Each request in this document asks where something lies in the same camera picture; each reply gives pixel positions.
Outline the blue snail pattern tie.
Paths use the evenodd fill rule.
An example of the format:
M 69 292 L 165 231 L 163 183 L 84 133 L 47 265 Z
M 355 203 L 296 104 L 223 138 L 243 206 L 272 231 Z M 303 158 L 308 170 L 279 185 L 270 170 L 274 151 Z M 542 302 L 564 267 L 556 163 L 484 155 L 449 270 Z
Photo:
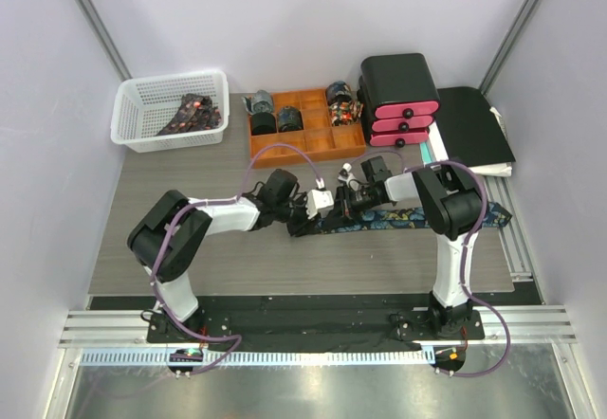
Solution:
M 505 228 L 513 215 L 497 202 L 489 202 L 484 217 L 483 228 Z M 335 228 L 329 228 L 323 221 L 313 224 L 303 231 L 303 235 L 332 234 L 356 232 L 364 230 L 388 229 L 430 229 L 422 207 L 408 209 L 371 209 L 365 211 L 358 220 L 350 223 L 340 223 Z

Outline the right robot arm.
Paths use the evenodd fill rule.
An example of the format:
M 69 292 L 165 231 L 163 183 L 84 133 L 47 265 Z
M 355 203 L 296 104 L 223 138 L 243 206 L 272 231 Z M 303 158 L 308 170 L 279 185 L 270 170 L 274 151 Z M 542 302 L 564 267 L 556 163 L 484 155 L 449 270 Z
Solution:
M 455 160 L 434 162 L 393 174 L 382 156 L 361 163 L 365 181 L 340 171 L 334 208 L 325 217 L 327 229 L 360 225 L 362 214 L 375 207 L 418 197 L 425 219 L 436 235 L 437 269 L 429 295 L 426 324 L 435 337 L 456 338 L 472 320 L 467 283 L 471 252 L 487 213 L 485 187 L 470 168 Z

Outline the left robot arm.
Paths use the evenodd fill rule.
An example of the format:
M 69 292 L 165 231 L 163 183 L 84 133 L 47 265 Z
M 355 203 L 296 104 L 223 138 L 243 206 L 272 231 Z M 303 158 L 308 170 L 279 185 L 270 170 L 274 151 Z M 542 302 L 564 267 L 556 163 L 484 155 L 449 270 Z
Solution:
M 127 237 L 127 247 L 144 266 L 170 332 L 190 342 L 202 335 L 202 312 L 193 293 L 189 268 L 207 236 L 250 232 L 275 222 L 295 234 L 314 224 L 319 208 L 301 192 L 297 176 L 277 169 L 253 190 L 232 198 L 192 200 L 165 192 Z

